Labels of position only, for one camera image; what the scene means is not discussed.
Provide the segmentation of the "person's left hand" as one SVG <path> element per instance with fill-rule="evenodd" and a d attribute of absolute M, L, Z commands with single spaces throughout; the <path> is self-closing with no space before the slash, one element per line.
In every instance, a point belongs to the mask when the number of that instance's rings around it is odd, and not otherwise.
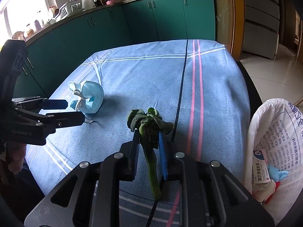
<path fill-rule="evenodd" d="M 14 175 L 18 174 L 22 168 L 26 155 L 26 144 L 8 141 L 7 144 L 7 155 L 9 158 L 8 169 Z"/>

